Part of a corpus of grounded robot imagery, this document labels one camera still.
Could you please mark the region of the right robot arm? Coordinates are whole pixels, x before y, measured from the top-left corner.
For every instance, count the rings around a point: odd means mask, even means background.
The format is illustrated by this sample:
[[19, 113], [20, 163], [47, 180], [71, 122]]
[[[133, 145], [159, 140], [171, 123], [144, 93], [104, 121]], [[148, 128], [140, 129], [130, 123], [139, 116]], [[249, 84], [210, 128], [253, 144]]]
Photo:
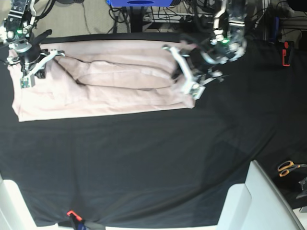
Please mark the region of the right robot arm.
[[0, 26], [0, 38], [2, 46], [14, 50], [17, 56], [8, 57], [5, 61], [7, 65], [19, 64], [25, 73], [38, 65], [36, 69], [41, 71], [50, 59], [65, 55], [63, 51], [41, 49], [40, 44], [52, 34], [51, 29], [38, 36], [33, 34], [33, 29], [37, 27], [39, 20], [46, 17], [53, 8], [54, 0], [48, 1], [40, 15], [35, 10], [35, 4], [38, 3], [36, 0], [11, 0], [10, 3], [9, 14]]

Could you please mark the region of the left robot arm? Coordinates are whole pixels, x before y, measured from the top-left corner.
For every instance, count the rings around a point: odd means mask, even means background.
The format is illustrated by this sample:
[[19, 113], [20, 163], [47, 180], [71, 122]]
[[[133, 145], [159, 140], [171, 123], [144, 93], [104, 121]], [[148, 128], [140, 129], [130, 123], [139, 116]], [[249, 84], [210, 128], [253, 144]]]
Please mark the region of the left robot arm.
[[245, 0], [216, 0], [211, 17], [194, 17], [204, 39], [182, 34], [180, 40], [195, 47], [179, 51], [193, 74], [207, 74], [209, 69], [244, 55], [246, 7]]

